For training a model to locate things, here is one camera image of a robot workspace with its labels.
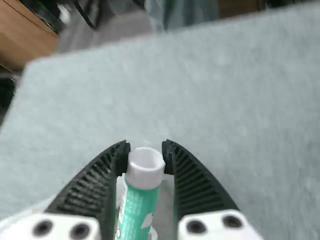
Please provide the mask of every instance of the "gray fabric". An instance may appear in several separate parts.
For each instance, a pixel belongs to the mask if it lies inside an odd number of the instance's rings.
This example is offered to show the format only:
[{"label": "gray fabric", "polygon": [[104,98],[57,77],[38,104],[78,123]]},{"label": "gray fabric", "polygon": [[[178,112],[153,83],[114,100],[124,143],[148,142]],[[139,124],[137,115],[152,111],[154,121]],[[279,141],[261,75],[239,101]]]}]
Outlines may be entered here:
[{"label": "gray fabric", "polygon": [[[108,0],[108,4],[116,15],[137,10],[133,0]],[[145,0],[144,7],[156,31],[219,19],[217,0]]]},{"label": "gray fabric", "polygon": [[0,133],[0,217],[116,141],[169,138],[265,239],[319,239],[319,43],[317,2],[33,62]]}]

